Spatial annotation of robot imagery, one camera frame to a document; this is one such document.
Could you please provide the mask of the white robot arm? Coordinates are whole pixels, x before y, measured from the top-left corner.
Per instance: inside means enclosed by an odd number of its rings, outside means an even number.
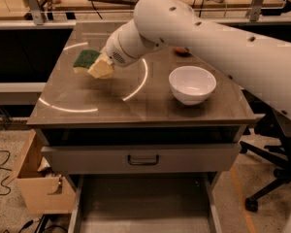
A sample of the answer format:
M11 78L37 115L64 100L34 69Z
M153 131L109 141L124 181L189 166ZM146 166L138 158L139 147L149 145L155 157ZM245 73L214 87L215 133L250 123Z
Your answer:
M139 0L89 68L105 78L166 46L179 47L233 79L291 123L291 43L197 17L178 0Z

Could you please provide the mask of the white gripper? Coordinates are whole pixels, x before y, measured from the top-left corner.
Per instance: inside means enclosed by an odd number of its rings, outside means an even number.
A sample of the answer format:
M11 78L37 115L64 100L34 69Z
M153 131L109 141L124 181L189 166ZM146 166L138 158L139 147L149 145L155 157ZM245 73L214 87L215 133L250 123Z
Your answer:
M95 79L108 79L113 74L113 64L119 67L126 67L136 61L120 45L118 31L114 31L107 40L105 52L106 55L94 55L89 60L90 65L87 73Z

